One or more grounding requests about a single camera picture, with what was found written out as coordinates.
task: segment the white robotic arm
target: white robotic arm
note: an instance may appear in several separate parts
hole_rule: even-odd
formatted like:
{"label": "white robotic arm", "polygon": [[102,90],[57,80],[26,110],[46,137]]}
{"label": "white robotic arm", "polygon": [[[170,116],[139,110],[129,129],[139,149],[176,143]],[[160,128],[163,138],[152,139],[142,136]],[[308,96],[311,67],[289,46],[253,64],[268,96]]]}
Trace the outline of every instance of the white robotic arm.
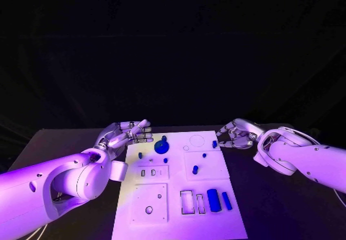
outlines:
{"label": "white robotic arm", "polygon": [[216,135],[227,133],[226,148],[248,149],[256,144],[253,160],[284,175],[298,170],[314,182],[346,193],[346,150],[321,145],[302,132],[288,128],[263,130],[261,125],[236,118]]}
{"label": "white robotic arm", "polygon": [[147,120],[112,123],[82,153],[0,175],[1,240],[20,238],[95,199],[109,179],[124,180],[128,166],[114,158],[125,145],[152,142],[148,126]]}

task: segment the black table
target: black table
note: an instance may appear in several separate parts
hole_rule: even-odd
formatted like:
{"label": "black table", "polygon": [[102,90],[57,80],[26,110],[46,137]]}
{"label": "black table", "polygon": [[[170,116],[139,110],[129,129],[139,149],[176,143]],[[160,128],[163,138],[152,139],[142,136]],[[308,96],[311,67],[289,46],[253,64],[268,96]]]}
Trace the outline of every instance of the black table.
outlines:
{"label": "black table", "polygon": [[[152,133],[209,131],[220,127],[152,127]],[[40,130],[10,170],[79,153],[93,146],[101,130]],[[255,148],[222,148],[248,239],[346,239],[346,208],[333,190],[308,180],[299,172],[285,176],[262,167],[252,160],[255,151]],[[124,161],[125,155],[124,152],[116,160]],[[109,180],[99,197],[47,224],[40,239],[109,240],[119,189],[121,183]]]}

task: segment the blue rectangular block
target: blue rectangular block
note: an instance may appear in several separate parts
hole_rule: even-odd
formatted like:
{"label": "blue rectangular block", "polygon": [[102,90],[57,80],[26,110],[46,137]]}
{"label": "blue rectangular block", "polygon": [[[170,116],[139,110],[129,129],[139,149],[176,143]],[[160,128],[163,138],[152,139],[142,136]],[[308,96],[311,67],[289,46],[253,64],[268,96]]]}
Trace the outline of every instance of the blue rectangular block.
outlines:
{"label": "blue rectangular block", "polygon": [[219,212],[222,210],[220,200],[216,189],[209,189],[206,191],[209,206],[212,212]]}
{"label": "blue rectangular block", "polygon": [[226,192],[222,193],[222,197],[223,197],[226,209],[232,210],[232,205],[230,205],[230,202],[229,202],[229,196],[227,196]]}

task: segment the black curtain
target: black curtain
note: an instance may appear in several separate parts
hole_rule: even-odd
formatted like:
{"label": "black curtain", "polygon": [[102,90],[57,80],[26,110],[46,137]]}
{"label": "black curtain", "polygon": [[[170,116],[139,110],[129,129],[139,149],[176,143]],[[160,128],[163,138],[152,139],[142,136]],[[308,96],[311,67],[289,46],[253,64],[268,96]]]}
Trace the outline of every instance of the black curtain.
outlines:
{"label": "black curtain", "polygon": [[346,5],[26,1],[0,9],[0,152],[39,129],[291,123],[341,147]]}

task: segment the white board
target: white board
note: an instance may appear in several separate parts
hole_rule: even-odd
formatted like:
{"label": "white board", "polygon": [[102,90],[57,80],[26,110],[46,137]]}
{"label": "white board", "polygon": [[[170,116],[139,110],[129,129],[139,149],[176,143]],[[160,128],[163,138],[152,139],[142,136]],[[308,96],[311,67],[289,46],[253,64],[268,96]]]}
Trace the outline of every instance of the white board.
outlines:
{"label": "white board", "polygon": [[[168,151],[158,154],[154,143],[163,135],[167,137]],[[154,142],[134,144],[126,149],[128,169],[121,183],[111,239],[246,239],[223,155],[219,146],[213,148],[212,145],[217,140],[214,132],[155,133],[152,138]],[[194,165],[200,166],[196,175],[191,173]],[[155,169],[155,174],[161,171],[161,176],[151,176],[151,169]],[[150,174],[147,177],[139,175],[141,170],[145,170],[145,176]],[[219,212],[210,212],[209,189],[217,190]],[[194,214],[181,214],[181,191],[191,191]],[[226,208],[222,192],[227,194],[232,210]],[[145,213],[147,207],[151,207],[150,214]]]}

